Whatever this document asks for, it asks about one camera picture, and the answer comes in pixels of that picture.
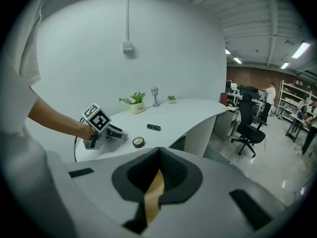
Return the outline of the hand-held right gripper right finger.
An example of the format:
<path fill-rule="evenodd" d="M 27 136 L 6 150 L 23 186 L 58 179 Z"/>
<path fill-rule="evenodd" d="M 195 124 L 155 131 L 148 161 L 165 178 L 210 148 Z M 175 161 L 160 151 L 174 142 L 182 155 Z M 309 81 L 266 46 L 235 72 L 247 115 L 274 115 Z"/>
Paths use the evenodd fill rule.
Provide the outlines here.
<path fill-rule="evenodd" d="M 270 238 L 289 219 L 289 210 L 258 183 L 231 165 L 179 150 L 171 150 L 200 168 L 203 182 L 186 202 L 163 205 L 148 227 L 148 238 Z M 245 191 L 271 219 L 255 229 L 230 196 Z"/>

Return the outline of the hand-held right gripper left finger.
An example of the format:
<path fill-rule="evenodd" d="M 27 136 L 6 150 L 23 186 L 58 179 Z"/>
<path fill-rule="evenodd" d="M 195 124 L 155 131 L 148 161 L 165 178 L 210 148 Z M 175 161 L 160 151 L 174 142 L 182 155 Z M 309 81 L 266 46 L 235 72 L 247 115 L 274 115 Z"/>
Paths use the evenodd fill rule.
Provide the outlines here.
<path fill-rule="evenodd" d="M 153 223 L 142 232 L 132 225 L 146 222 L 140 202 L 121 197 L 112 182 L 113 172 L 131 160 L 154 152 L 144 149 L 118 157 L 65 164 L 54 152 L 47 153 L 53 199 L 48 232 L 53 238 L 161 238 Z"/>

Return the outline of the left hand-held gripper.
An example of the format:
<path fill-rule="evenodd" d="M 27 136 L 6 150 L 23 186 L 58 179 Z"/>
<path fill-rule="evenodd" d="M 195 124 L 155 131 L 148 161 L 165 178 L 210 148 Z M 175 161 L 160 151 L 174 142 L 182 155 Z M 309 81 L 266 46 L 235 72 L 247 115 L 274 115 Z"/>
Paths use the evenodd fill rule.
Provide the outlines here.
<path fill-rule="evenodd" d="M 122 129 L 109 124 L 111 122 L 110 117 L 96 103 L 90 105 L 82 113 L 82 116 L 84 121 L 96 133 L 90 140 L 83 140 L 86 150 L 98 150 L 110 138 L 121 139 Z"/>

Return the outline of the large wooden drawer white front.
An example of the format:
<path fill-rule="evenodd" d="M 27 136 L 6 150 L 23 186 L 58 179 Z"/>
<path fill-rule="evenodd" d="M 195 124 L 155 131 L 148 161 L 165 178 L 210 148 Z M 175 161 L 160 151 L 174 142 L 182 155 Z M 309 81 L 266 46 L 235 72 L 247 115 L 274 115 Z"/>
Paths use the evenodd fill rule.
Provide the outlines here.
<path fill-rule="evenodd" d="M 145 193 L 145 216 L 149 226 L 159 213 L 159 197 L 164 194 L 164 179 L 160 170 L 158 170 L 150 187 Z"/>

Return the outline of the white curved desk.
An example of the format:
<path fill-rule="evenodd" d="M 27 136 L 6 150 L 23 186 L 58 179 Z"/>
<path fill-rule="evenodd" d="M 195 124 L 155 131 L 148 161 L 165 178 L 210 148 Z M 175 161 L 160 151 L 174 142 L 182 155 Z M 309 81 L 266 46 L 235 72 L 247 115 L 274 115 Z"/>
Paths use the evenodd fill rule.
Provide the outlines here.
<path fill-rule="evenodd" d="M 76 149 L 78 162 L 111 158 L 136 151 L 132 141 L 143 137 L 144 148 L 171 147 L 182 136 L 184 151 L 202 157 L 209 143 L 216 117 L 227 111 L 221 103 L 206 99 L 183 99 L 175 104 L 147 107 L 137 115 L 123 111 L 111 117 L 111 123 L 128 132 L 126 140 L 109 139 L 98 150 L 86 150 L 80 140 Z M 147 124 L 159 125 L 161 131 Z"/>

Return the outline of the person's left forearm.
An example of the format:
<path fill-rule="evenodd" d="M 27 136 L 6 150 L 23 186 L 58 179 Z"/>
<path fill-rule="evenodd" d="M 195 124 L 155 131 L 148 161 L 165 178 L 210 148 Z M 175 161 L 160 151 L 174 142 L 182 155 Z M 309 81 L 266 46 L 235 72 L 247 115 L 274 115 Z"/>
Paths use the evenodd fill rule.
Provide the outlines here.
<path fill-rule="evenodd" d="M 72 136 L 79 137 L 82 129 L 80 122 L 57 112 L 39 96 L 32 106 L 28 118 L 41 126 Z"/>

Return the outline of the person's left hand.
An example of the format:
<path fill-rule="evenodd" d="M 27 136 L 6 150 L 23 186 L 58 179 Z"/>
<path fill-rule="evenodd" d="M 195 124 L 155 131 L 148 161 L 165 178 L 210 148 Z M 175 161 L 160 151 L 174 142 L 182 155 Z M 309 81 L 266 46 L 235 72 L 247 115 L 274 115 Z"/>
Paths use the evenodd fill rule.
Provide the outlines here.
<path fill-rule="evenodd" d="M 91 140 L 93 137 L 96 137 L 97 133 L 88 125 L 80 123 L 77 130 L 77 137 L 83 140 Z"/>

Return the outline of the green plant in cream pot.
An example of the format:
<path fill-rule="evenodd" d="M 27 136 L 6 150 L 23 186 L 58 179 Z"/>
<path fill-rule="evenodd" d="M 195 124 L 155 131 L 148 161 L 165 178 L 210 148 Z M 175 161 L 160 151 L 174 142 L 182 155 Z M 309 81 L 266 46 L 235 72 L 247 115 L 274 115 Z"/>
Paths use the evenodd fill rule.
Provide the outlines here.
<path fill-rule="evenodd" d="M 119 98 L 119 101 L 128 104 L 130 107 L 130 112 L 136 115 L 146 110 L 145 104 L 143 102 L 145 96 L 146 93 L 135 92 L 130 96 L 130 98 Z"/>

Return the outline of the small grey lantern lamp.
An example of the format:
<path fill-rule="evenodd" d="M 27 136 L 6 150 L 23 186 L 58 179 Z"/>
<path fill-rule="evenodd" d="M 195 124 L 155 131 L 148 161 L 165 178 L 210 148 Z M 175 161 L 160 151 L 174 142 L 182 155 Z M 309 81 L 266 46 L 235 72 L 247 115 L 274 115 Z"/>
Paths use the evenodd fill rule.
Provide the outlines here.
<path fill-rule="evenodd" d="M 160 106 L 160 103 L 157 101 L 157 95 L 158 95 L 158 92 L 159 92 L 159 89 L 154 86 L 152 89 L 151 89 L 151 93 L 154 97 L 154 103 L 153 103 L 153 107 L 158 107 Z"/>

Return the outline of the grey filing cabinet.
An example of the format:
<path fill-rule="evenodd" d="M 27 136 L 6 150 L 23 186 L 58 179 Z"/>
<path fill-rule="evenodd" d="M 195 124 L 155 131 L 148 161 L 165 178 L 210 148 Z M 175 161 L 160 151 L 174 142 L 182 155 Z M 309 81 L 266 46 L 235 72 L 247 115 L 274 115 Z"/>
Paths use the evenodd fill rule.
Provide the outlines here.
<path fill-rule="evenodd" d="M 218 115 L 213 129 L 214 135 L 222 141 L 226 141 L 231 137 L 240 121 L 239 114 L 238 108 L 228 107 L 226 112 Z"/>

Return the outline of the black office chair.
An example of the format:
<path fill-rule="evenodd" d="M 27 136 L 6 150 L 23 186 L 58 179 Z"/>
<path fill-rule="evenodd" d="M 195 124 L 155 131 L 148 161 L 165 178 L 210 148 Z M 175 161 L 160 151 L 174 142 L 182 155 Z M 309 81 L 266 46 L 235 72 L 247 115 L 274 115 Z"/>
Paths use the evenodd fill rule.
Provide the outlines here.
<path fill-rule="evenodd" d="M 239 102 L 239 110 L 241 115 L 241 122 L 237 127 L 237 132 L 240 133 L 239 138 L 231 138 L 230 142 L 243 143 L 242 148 L 238 152 L 241 156 L 242 150 L 247 146 L 253 153 L 252 159 L 256 157 L 256 152 L 253 149 L 255 144 L 259 144 L 265 139 L 265 133 L 260 130 L 262 125 L 267 125 L 266 122 L 258 120 L 258 127 L 253 127 L 253 106 L 252 96 L 248 93 L 242 95 L 242 99 Z"/>

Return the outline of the person's white sweatshirt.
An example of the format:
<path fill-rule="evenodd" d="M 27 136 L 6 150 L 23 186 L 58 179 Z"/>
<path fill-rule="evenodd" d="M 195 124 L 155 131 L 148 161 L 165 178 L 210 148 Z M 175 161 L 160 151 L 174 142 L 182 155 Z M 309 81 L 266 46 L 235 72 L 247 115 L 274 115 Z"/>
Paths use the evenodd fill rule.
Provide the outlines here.
<path fill-rule="evenodd" d="M 0 176 L 8 193 L 9 225 L 19 236 L 53 238 L 48 232 L 53 197 L 47 155 L 25 125 L 40 80 L 37 34 L 44 0 L 29 0 L 0 48 Z"/>

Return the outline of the white storage shelf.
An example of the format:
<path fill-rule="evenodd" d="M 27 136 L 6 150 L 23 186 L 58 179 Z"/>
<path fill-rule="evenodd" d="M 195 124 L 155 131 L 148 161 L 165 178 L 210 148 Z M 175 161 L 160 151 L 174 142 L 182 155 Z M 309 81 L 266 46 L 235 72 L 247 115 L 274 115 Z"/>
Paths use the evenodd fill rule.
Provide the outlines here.
<path fill-rule="evenodd" d="M 282 80 L 280 82 L 276 116 L 281 116 L 287 121 L 292 121 L 292 115 L 297 114 L 298 104 L 304 97 L 306 97 L 309 105 L 311 105 L 314 100 L 317 100 L 317 96 L 315 96 L 312 91 L 307 92 Z"/>

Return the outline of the black frame table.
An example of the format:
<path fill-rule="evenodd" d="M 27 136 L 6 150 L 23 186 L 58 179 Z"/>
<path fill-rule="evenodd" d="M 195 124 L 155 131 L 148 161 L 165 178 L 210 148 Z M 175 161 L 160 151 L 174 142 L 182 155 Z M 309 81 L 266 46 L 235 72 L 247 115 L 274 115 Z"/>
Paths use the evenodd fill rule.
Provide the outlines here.
<path fill-rule="evenodd" d="M 285 136 L 289 137 L 293 142 L 295 142 L 299 132 L 307 126 L 307 121 L 305 119 L 300 119 L 296 114 L 291 114 L 291 120 L 291 125 L 288 128 Z"/>

